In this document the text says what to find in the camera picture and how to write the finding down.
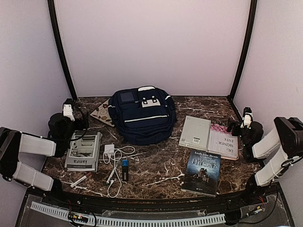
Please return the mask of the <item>Wuthering Heights dark book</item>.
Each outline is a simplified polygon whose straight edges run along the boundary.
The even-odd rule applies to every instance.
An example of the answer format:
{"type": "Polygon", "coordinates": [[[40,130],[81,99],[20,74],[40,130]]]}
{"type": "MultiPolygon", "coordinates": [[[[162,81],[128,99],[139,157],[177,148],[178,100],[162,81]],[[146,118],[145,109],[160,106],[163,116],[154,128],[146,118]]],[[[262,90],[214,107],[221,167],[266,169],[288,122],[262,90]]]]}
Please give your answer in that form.
{"type": "Polygon", "coordinates": [[[181,190],[202,196],[216,197],[221,156],[191,150],[181,190]]]}

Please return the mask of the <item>navy blue student backpack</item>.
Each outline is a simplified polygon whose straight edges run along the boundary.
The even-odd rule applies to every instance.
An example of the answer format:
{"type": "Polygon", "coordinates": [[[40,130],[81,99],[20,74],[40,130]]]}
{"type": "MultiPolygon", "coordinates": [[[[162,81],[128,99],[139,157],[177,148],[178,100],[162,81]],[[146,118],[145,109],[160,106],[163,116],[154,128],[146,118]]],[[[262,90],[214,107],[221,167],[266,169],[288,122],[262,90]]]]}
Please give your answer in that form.
{"type": "Polygon", "coordinates": [[[171,95],[154,86],[115,92],[109,99],[108,112],[119,134],[137,146],[167,140],[177,121],[171,95]]]}

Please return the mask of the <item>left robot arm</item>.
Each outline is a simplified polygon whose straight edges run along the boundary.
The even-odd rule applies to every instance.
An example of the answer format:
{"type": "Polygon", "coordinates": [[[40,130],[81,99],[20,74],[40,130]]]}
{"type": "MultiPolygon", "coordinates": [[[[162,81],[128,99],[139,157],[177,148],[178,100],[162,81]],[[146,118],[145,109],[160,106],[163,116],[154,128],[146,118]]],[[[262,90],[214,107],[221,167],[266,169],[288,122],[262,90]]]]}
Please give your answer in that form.
{"type": "Polygon", "coordinates": [[[29,133],[0,129],[0,174],[8,182],[15,180],[26,186],[38,188],[48,193],[48,198],[56,206],[63,206],[67,196],[63,193],[60,180],[41,173],[19,160],[20,153],[43,155],[45,157],[63,157],[75,140],[75,131],[89,127],[89,115],[81,113],[82,119],[75,119],[72,111],[54,114],[49,121],[49,134],[45,138],[29,133]]]}

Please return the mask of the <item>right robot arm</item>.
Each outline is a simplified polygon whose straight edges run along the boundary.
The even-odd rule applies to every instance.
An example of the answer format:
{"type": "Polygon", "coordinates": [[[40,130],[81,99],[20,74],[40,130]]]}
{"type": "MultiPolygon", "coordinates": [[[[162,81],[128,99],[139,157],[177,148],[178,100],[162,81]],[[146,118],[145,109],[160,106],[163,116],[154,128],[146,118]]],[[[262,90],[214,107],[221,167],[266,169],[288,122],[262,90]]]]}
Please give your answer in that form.
{"type": "Polygon", "coordinates": [[[262,124],[247,114],[241,122],[229,120],[227,131],[240,137],[246,162],[266,162],[248,179],[241,193],[241,200],[246,205],[252,205],[266,188],[303,158],[303,123],[296,117],[276,117],[274,128],[264,135],[262,124]]]}

